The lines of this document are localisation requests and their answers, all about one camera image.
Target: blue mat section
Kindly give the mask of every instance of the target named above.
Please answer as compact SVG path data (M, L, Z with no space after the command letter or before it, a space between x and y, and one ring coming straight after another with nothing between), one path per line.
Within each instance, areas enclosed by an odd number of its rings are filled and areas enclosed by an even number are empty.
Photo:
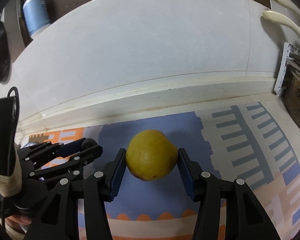
M210 143L203 139L203 125L194 112L104 125L98 140L104 152L95 160L95 170L101 170L106 162L114 159L119 148L127 148L133 136L147 129L162 131L177 148L185 148L203 170L221 178L212 166ZM111 218L123 213L130 220L136 220L141 214L156 220L163 212L178 218L187 209L197 212L199 203L191 202L186 196L177 166L167 177L157 181L141 181L127 169L118 196L112 203L106 203L106 212Z

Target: silver pin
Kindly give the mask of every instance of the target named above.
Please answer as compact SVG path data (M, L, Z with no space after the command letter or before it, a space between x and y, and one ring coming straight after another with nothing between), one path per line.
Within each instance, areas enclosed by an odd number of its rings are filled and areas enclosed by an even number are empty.
M244 184L244 180L243 180L243 179L237 179L236 182L237 182L239 185L243 185L243 184Z
M60 180L60 184L61 184L61 185L65 185L65 184L67 184L67 183L68 183L68 179L66 179L66 178Z
M201 176L204 177L204 178L208 178L208 177L210 177L210 173L207 172L207 171L203 171L203 172L201 173Z
M97 171L97 172L94 174L94 176L95 176L96 178L100 178L100 177L103 176L103 172L102 172L102 171Z

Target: wall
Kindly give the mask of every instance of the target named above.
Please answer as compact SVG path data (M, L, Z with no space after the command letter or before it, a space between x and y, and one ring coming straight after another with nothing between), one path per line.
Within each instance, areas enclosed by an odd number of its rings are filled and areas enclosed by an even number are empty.
M19 130L36 124L37 131L62 120L270 92L293 35L264 20L264 9L252 0L93 0L30 43L0 97L16 85Z

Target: patterned mat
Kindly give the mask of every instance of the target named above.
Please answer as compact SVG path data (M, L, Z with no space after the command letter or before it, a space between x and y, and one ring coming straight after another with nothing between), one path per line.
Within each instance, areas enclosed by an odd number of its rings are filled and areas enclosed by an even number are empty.
M300 229L300 165L281 128L261 103L173 114L30 136L29 141L68 143L90 137L104 153L85 167L84 176L103 168L134 135L157 129L186 149L201 168L218 178L245 179L266 209L281 239ZM46 167L65 162L58 158ZM158 181L141 181L127 169L119 195L106 203L114 240L190 240L199 203L186 196L178 168ZM225 203L219 238L224 239ZM80 239L86 239L83 201L79 201Z

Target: screw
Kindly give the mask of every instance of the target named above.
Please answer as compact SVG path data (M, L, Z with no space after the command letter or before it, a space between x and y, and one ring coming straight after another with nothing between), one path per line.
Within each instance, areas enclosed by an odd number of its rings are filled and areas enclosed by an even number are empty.
M239 185L243 185L243 184L244 184L244 180L243 180L243 179L237 179L236 182L237 182Z
M100 177L103 176L103 172L102 172L102 171L97 171L97 172L94 174L94 176L95 176L96 178L100 178Z
M68 183L68 179L66 179L66 178L60 180L60 184L61 184L61 185L65 185L65 184L67 184L67 183Z
M203 172L201 173L201 176L204 177L204 178L208 178L208 177L210 177L210 173L207 172L207 171L203 171Z

